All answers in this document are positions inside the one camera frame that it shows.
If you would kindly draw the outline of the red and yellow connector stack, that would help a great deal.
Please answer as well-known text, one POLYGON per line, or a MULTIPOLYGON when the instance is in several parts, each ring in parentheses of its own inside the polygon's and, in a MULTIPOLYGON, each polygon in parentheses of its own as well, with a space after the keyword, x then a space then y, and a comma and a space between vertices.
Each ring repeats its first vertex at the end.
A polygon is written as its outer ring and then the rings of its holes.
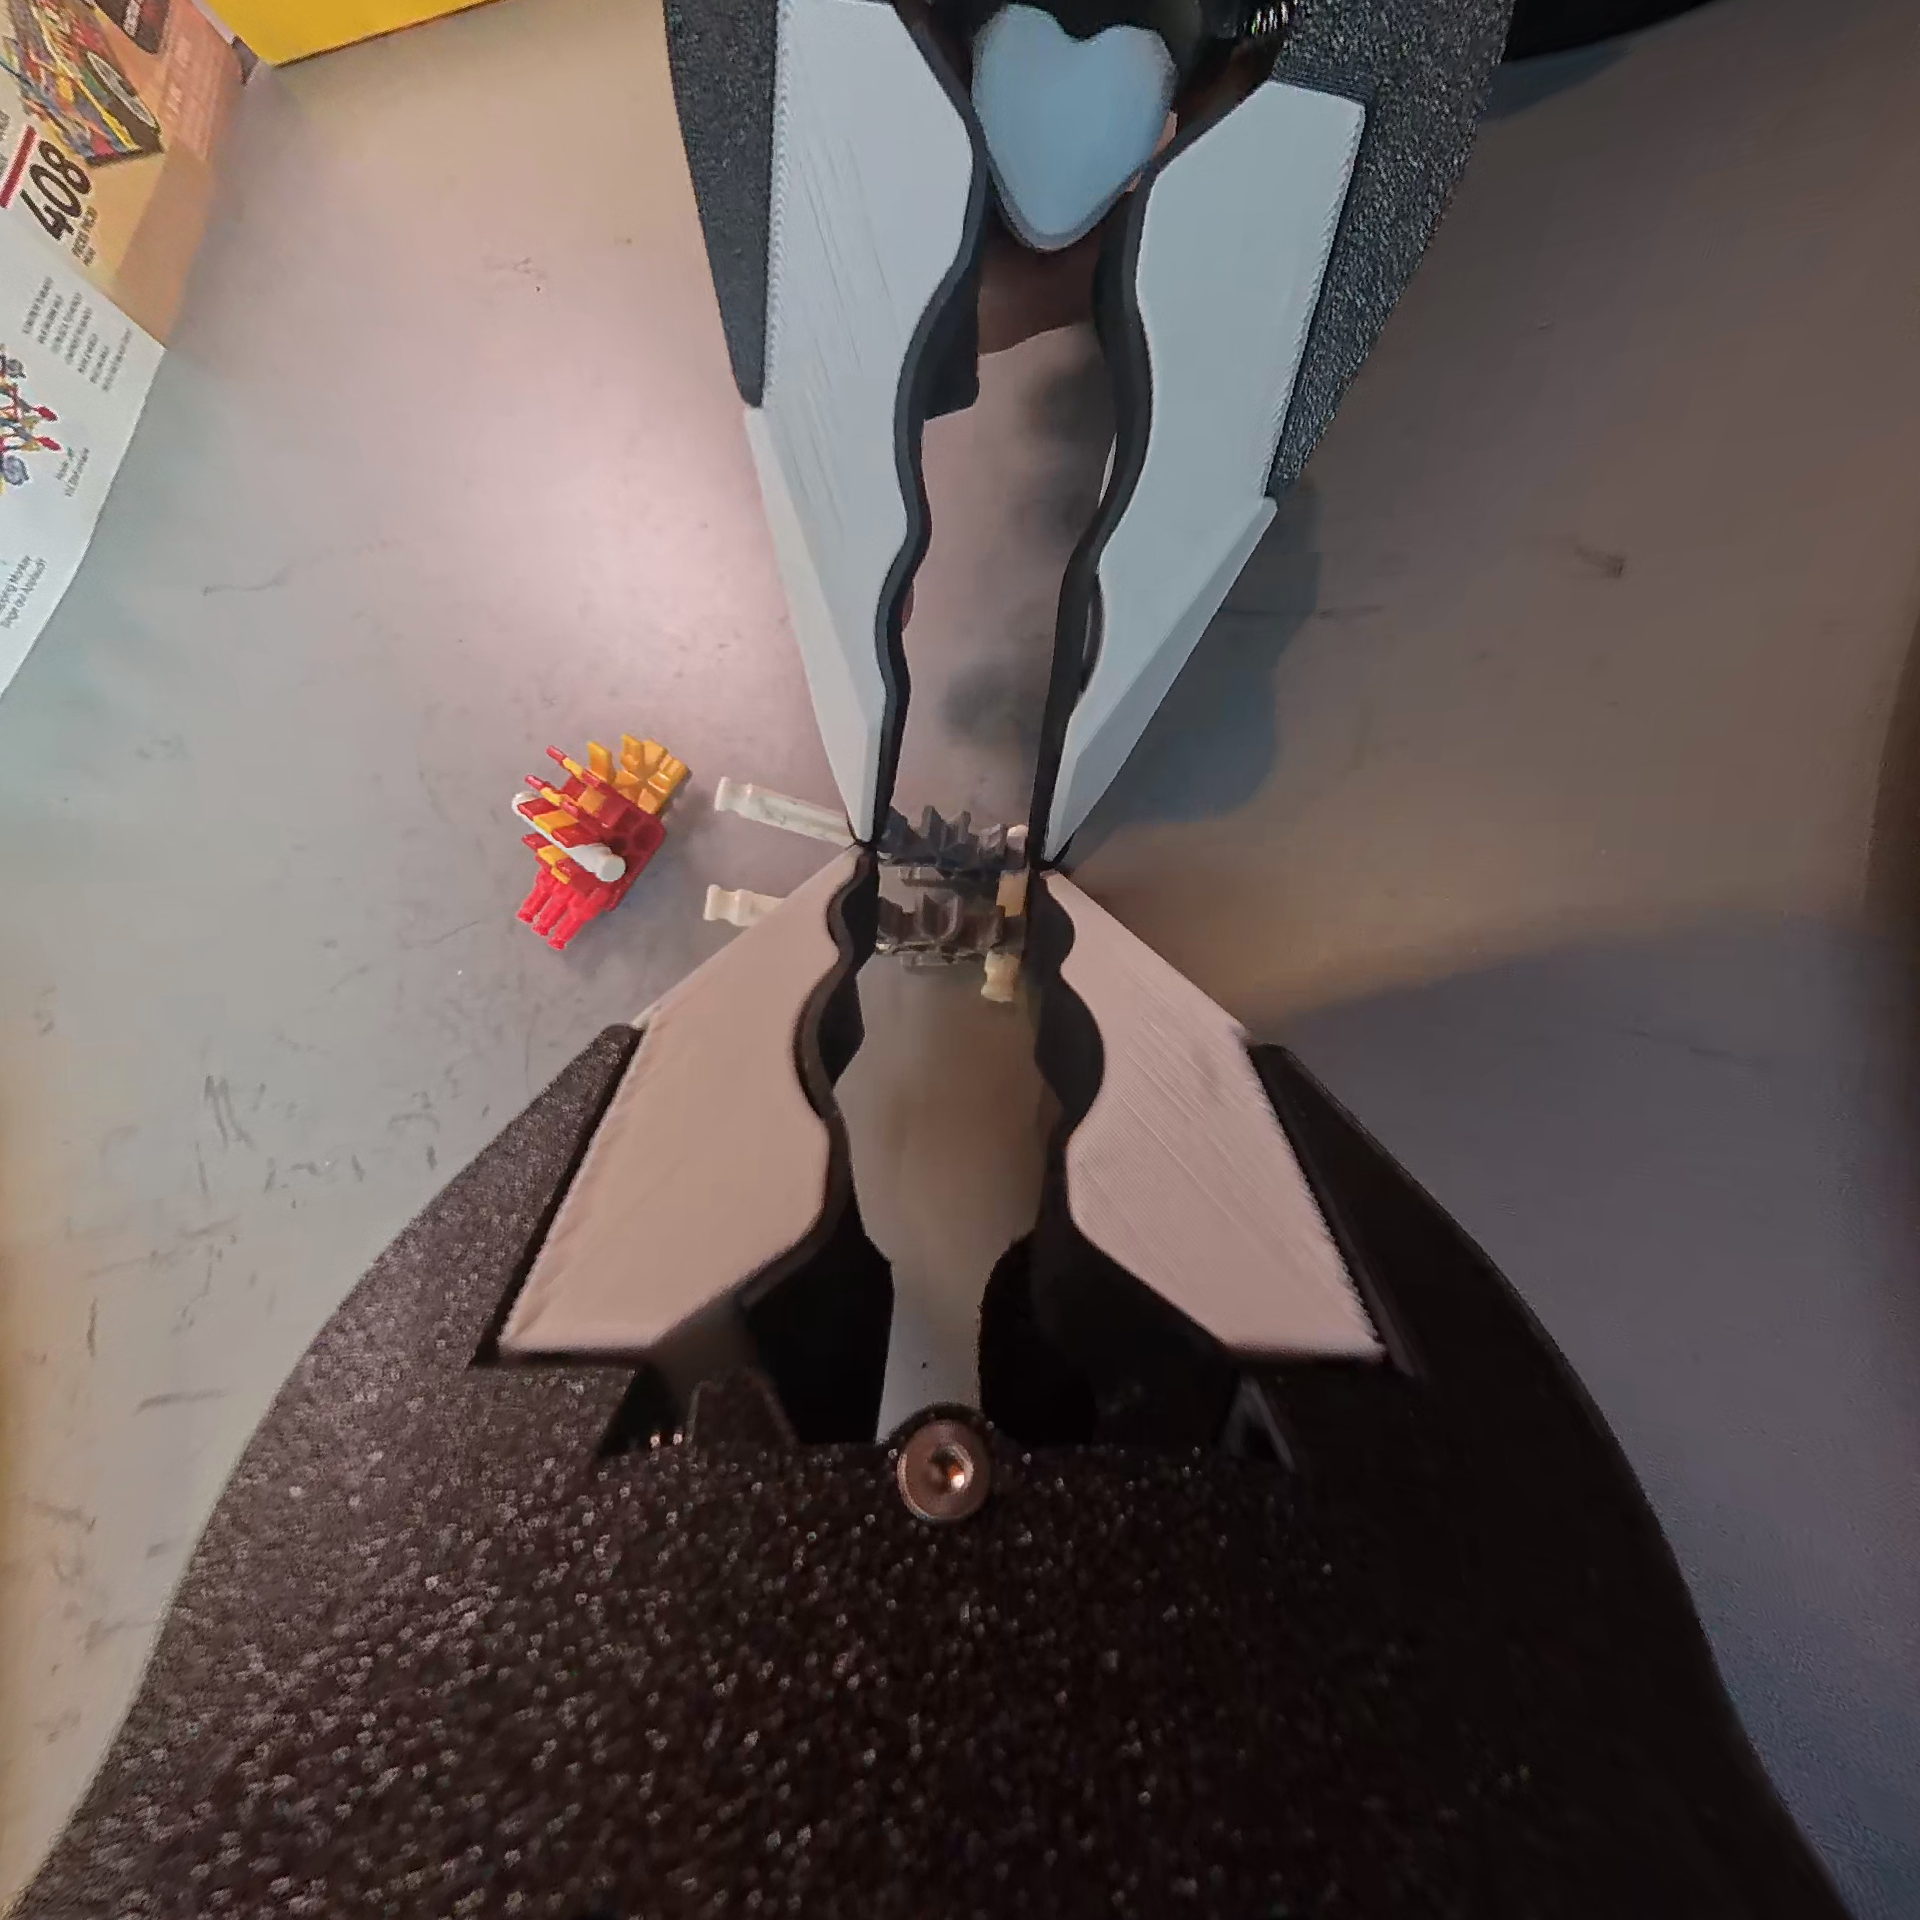
POLYGON ((519 905, 519 923, 532 928, 549 948, 561 951, 592 922, 613 912, 632 889, 637 876, 665 844, 665 813, 688 780, 685 762, 653 738, 622 737, 617 748, 592 741, 584 759, 549 751, 555 778, 527 776, 519 794, 534 795, 534 809, 559 827, 559 812, 575 827, 561 827, 566 841, 598 841, 625 859, 625 874, 615 883, 598 883, 571 863, 540 857, 536 879, 519 905))

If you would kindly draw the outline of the grey snowflake connector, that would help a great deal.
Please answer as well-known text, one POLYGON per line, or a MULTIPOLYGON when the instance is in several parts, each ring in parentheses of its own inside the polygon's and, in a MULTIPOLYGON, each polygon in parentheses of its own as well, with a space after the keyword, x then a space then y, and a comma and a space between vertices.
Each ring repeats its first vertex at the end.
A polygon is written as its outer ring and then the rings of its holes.
POLYGON ((1025 865, 1025 826, 973 824, 969 812, 945 819, 934 808, 910 820, 891 809, 875 855, 923 883, 990 883, 1025 865))
POLYGON ((1000 947, 1005 917, 991 893, 948 888, 911 888, 904 897, 879 893, 875 954, 911 970, 983 965, 1000 947))

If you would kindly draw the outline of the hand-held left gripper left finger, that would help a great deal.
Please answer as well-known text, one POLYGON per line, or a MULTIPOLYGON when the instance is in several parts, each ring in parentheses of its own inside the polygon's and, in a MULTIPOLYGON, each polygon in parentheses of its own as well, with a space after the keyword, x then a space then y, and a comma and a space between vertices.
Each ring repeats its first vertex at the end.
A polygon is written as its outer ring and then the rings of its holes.
POLYGON ((501 1312, 502 1363, 625 1363, 672 1415, 755 1369, 798 1440, 875 1439, 884 1255, 833 1099, 875 922, 875 859, 837 855, 637 1019, 501 1312))

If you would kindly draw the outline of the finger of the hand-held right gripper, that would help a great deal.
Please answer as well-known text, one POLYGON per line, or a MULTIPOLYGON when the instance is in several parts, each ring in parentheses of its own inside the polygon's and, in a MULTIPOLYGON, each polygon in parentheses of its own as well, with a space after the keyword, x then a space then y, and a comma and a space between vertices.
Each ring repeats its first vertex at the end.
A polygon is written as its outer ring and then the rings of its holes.
POLYGON ((1116 442, 1059 605, 1030 801, 1056 863, 1275 516, 1269 474, 1360 153, 1360 101, 1264 82, 1179 136, 1095 276, 1116 442))
POLYGON ((985 162, 944 51, 889 5, 777 9, 761 396, 745 415, 838 799, 870 844, 904 731, 920 429, 985 162))

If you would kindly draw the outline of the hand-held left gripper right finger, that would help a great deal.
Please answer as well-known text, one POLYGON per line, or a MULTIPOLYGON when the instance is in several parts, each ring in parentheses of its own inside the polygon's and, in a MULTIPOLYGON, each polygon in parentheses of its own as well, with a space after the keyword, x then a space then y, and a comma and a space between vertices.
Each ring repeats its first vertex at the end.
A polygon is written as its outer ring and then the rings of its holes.
POLYGON ((1379 1363, 1243 1026, 1072 881, 1032 881, 1046 1147, 980 1304, 980 1407, 1020 1442, 1280 1442, 1280 1363, 1379 1363))

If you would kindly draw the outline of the printed toy set box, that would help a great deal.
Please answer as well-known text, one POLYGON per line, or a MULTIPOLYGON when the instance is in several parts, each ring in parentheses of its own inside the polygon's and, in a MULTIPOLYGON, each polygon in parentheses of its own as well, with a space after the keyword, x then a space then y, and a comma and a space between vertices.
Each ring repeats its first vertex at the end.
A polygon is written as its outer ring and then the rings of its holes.
POLYGON ((1 5, 1 683, 136 433, 241 77, 193 3, 1 5))

